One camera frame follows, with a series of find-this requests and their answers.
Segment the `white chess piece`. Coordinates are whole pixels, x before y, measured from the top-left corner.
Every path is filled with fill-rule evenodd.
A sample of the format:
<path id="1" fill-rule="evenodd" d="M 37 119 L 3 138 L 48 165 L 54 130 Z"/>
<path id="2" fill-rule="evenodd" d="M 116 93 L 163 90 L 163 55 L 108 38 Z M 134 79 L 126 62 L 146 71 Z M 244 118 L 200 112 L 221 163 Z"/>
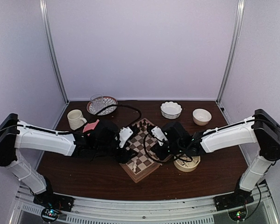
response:
<path id="1" fill-rule="evenodd" d="M 137 161 L 138 160 L 135 160 L 134 162 L 133 162 L 133 166 L 132 166 L 132 171 L 136 174 L 138 171 L 138 164 L 137 164 Z"/>

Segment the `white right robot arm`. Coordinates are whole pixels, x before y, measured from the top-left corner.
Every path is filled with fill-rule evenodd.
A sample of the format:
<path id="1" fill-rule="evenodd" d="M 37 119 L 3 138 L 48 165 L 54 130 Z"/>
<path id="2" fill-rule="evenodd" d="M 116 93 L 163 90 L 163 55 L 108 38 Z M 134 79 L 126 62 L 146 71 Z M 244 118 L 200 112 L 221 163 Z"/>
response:
<path id="1" fill-rule="evenodd" d="M 163 128 L 149 127 L 148 133 L 156 138 L 159 146 L 154 151 L 164 160 L 167 156 L 195 157 L 213 153 L 219 149 L 247 143 L 257 143 L 259 150 L 255 159 L 239 178 L 230 202 L 240 206 L 257 182 L 274 162 L 280 160 L 280 125 L 263 109 L 254 115 L 231 125 L 199 131 L 190 135 L 180 122 L 169 122 Z"/>

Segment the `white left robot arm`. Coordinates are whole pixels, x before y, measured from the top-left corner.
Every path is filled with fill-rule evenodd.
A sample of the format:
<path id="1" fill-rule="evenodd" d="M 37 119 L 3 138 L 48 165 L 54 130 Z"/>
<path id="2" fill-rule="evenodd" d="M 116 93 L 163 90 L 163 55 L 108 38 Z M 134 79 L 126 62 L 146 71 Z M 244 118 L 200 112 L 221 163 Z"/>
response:
<path id="1" fill-rule="evenodd" d="M 127 149 L 127 142 L 135 133 L 132 126 L 119 129 L 108 120 L 86 122 L 82 131 L 56 131 L 30 125 L 11 113 L 0 125 L 0 167 L 8 168 L 19 181 L 26 184 L 47 207 L 54 207 L 58 198 L 48 178 L 40 175 L 21 155 L 20 149 L 53 152 L 73 158 L 94 159 L 112 156 L 125 164 L 137 156 Z"/>

